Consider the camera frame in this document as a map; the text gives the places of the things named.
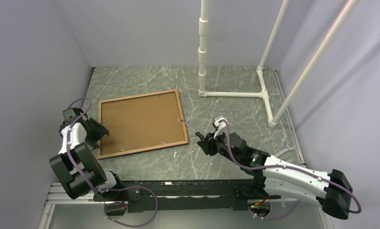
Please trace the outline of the yellow black screwdriver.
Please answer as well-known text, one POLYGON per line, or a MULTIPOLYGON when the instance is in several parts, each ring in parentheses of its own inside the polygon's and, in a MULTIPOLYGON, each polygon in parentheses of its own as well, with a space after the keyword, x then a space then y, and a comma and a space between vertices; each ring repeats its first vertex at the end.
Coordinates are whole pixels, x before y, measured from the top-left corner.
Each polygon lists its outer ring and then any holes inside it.
POLYGON ((185 120, 181 120, 181 122, 183 122, 188 128, 190 128, 190 130, 192 130, 195 135, 200 139, 200 140, 205 140, 205 137, 203 134, 201 134, 199 131, 196 131, 194 128, 192 128, 185 120))

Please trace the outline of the blue photo frame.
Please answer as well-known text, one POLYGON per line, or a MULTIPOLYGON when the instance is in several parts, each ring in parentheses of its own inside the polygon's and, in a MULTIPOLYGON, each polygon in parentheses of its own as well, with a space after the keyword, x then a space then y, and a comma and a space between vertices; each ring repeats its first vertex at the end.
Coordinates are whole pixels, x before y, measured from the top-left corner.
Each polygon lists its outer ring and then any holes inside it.
POLYGON ((177 89, 102 100, 98 121, 109 130, 97 158, 131 155, 189 144, 177 89))

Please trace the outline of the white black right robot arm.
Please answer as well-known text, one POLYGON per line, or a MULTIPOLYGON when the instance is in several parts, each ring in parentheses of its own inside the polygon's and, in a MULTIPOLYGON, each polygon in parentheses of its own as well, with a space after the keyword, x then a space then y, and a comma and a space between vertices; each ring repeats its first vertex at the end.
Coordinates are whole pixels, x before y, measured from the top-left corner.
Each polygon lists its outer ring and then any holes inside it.
POLYGON ((215 136, 196 132, 196 136, 199 138, 197 144, 206 155, 219 154, 253 176, 250 191, 256 198, 285 196, 299 199, 342 220, 347 220, 352 213, 353 188, 339 170, 327 173, 296 166, 248 146, 236 133, 215 136))

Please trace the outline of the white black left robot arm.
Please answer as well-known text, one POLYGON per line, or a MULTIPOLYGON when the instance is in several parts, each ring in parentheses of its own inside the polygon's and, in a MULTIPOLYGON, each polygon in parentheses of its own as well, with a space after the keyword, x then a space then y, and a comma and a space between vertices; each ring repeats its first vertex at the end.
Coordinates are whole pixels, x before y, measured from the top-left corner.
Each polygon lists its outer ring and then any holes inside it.
POLYGON ((58 181, 71 199, 97 191, 98 199, 122 200, 125 188, 112 171, 104 171, 92 149, 109 131, 80 108, 63 111, 64 121, 59 134, 62 147, 58 155, 49 160, 58 181))

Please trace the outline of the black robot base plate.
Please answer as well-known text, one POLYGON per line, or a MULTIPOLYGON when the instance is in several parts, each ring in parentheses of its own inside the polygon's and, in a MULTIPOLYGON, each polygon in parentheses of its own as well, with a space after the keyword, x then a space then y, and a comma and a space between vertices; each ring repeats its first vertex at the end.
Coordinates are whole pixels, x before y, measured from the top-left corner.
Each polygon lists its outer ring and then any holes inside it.
POLYGON ((231 209, 247 210, 262 200, 278 199, 253 185, 252 179, 123 181, 122 200, 98 199, 96 202, 124 202, 129 213, 158 210, 231 209))

